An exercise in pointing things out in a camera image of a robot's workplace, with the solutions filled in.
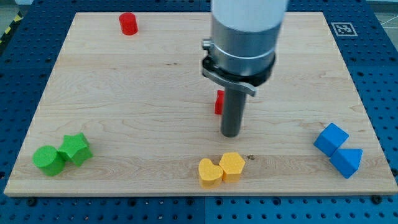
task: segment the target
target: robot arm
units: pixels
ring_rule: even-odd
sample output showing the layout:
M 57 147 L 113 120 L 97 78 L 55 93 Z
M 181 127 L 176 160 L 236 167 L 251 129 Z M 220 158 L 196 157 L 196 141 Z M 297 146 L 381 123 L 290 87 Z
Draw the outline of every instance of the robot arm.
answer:
M 246 95 L 271 75 L 289 0 L 213 0 L 211 39 L 204 40 L 203 75 L 225 87 L 221 132 L 239 134 Z

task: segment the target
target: yellow and black tape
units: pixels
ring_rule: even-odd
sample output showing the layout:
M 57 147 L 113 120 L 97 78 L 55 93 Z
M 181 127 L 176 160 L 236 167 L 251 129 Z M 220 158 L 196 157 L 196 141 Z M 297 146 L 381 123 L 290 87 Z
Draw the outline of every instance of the yellow and black tape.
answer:
M 17 15 L 15 16 L 14 20 L 11 22 L 11 24 L 4 31 L 3 35 L 0 38 L 0 55 L 2 55 L 2 53 L 6 49 L 9 41 L 11 40 L 11 37 L 14 35 L 15 31 L 19 27 L 19 24 L 21 23 L 21 20 L 23 18 L 24 17 L 22 15 L 22 13 L 18 12 Z

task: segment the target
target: green block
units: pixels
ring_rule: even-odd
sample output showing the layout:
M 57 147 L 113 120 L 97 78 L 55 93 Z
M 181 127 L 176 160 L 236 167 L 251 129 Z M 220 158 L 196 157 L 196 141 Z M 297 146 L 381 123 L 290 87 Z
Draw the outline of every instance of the green block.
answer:
M 53 146 L 43 146 L 33 154 L 33 164 L 45 175 L 54 176 L 63 170 L 65 161 Z
M 78 167 L 88 158 L 93 157 L 93 154 L 90 152 L 90 144 L 83 133 L 75 136 L 64 136 L 58 153 L 64 160 L 71 161 Z

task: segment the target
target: red block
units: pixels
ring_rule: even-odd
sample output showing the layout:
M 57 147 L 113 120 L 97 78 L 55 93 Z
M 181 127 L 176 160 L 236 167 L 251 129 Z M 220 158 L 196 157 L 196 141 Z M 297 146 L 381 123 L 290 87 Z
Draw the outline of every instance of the red block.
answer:
M 223 104 L 224 104 L 224 91 L 217 90 L 217 100 L 214 108 L 214 114 L 223 114 Z
M 138 32 L 136 15 L 131 12 L 125 12 L 119 16 L 122 33 L 125 35 L 134 35 Z

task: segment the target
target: red cylinder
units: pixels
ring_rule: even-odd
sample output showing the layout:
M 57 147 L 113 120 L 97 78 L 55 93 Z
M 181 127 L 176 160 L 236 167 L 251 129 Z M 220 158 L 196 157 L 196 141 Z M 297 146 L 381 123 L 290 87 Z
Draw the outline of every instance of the red cylinder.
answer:
M 125 12 L 119 16 L 122 33 L 125 35 L 134 35 L 138 32 L 136 16 L 131 12 Z

